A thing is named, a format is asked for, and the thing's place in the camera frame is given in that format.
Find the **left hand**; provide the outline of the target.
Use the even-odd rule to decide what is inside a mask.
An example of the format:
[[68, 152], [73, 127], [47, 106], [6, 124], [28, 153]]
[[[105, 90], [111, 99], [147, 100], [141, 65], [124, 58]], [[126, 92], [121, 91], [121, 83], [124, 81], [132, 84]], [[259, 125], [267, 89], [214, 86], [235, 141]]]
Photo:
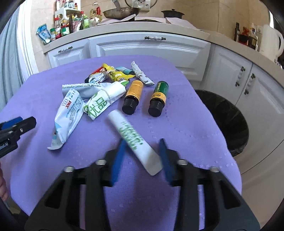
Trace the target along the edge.
[[3, 201], [6, 201], [7, 198], [9, 197], [8, 188], [1, 167], [0, 167], [0, 197]]

